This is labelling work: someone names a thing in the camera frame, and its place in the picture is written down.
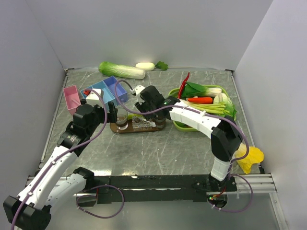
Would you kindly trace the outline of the dark glass cup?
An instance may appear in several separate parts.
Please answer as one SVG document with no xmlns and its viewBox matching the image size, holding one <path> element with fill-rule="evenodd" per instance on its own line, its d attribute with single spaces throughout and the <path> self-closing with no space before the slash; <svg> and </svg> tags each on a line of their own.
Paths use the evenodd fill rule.
<svg viewBox="0 0 307 230">
<path fill-rule="evenodd" d="M 154 121 L 157 129 L 163 129 L 165 127 L 166 118 L 164 118 L 162 116 L 157 116 L 157 117 L 153 118 L 153 121 Z"/>
</svg>

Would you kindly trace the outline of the clear textured plastic holder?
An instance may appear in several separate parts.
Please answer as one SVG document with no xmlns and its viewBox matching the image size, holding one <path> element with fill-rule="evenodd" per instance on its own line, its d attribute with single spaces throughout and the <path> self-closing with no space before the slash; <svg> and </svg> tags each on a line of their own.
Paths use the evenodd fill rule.
<svg viewBox="0 0 307 230">
<path fill-rule="evenodd" d="M 146 123 L 147 120 L 143 117 L 135 117 L 131 121 L 132 121 L 132 128 L 134 131 L 144 131 L 152 128 Z"/>
</svg>

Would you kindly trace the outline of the frosted clear glass cup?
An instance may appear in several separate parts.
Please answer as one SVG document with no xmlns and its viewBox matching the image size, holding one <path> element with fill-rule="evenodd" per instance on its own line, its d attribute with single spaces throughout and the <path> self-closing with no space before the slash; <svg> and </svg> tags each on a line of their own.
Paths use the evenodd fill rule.
<svg viewBox="0 0 307 230">
<path fill-rule="evenodd" d="M 119 130 L 125 130 L 128 127 L 128 112 L 122 107 L 118 108 L 116 126 Z"/>
</svg>

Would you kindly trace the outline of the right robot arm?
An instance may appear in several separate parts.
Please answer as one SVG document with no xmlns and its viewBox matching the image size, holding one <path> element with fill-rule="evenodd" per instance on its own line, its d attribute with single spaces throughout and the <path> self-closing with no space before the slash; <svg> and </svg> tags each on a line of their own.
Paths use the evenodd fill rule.
<svg viewBox="0 0 307 230">
<path fill-rule="evenodd" d="M 233 118 L 210 115 L 173 96 L 164 98 L 152 85 L 138 85 L 131 93 L 137 97 L 135 106 L 146 119 L 159 118 L 180 122 L 211 139 L 214 163 L 209 184 L 215 191 L 222 190 L 226 186 L 226 177 L 229 176 L 230 167 L 235 160 L 233 155 L 246 140 Z"/>
</svg>

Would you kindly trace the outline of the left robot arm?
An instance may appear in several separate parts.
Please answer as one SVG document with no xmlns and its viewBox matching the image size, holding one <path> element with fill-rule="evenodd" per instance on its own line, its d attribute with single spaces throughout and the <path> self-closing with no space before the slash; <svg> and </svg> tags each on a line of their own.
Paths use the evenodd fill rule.
<svg viewBox="0 0 307 230">
<path fill-rule="evenodd" d="M 66 169 L 80 156 L 93 138 L 96 128 L 117 120 L 118 110 L 112 102 L 108 108 L 81 104 L 61 134 L 50 158 L 35 178 L 17 196 L 8 196 L 3 207 L 12 227 L 23 230 L 44 230 L 52 213 L 64 198 L 79 191 L 94 189 L 94 173 L 79 167 L 64 184 L 55 188 Z"/>
</svg>

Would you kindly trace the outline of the yellow cabbage by arm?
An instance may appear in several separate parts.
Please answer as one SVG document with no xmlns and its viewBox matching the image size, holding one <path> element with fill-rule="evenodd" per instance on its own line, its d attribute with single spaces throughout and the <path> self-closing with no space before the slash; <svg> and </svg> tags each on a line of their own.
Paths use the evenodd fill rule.
<svg viewBox="0 0 307 230">
<path fill-rule="evenodd" d="M 235 152 L 235 158 L 243 157 L 246 153 L 247 147 L 244 143 L 241 143 L 238 150 Z M 237 160 L 238 165 L 245 174 L 251 172 L 253 164 L 261 163 L 264 160 L 264 153 L 257 147 L 250 146 L 247 157 Z"/>
</svg>

